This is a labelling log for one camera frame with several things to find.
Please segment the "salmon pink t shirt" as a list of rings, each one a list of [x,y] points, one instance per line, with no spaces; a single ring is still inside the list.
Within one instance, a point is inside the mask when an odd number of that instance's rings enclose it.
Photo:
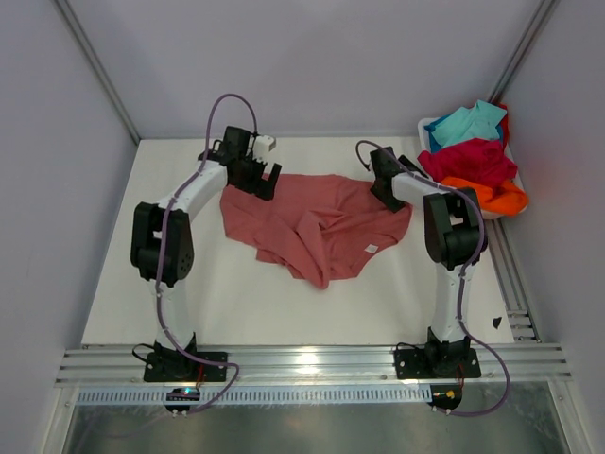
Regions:
[[[258,261],[326,289],[356,278],[406,235],[412,207],[391,212],[371,186],[338,175],[286,174],[270,201],[228,186],[219,202],[225,235],[253,247]]]

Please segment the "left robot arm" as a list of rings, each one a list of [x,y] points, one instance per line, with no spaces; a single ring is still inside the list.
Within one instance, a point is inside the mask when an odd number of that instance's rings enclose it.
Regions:
[[[146,382],[225,381],[227,354],[201,352],[190,320],[185,280],[195,261],[192,222],[226,188],[272,200],[282,167],[269,166],[267,157],[276,144],[272,136],[229,126],[174,191],[135,207],[130,263],[150,286],[158,323],[145,360]]]

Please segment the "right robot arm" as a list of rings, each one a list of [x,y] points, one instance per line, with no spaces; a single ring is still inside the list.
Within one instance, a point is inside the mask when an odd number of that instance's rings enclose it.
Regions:
[[[392,148],[373,150],[370,160],[373,195],[393,213],[405,207],[422,212],[424,244],[437,272],[435,311],[426,342],[397,344],[393,352],[397,377],[481,376],[466,328],[467,287],[487,248],[475,191],[433,182],[405,156],[395,158]]]

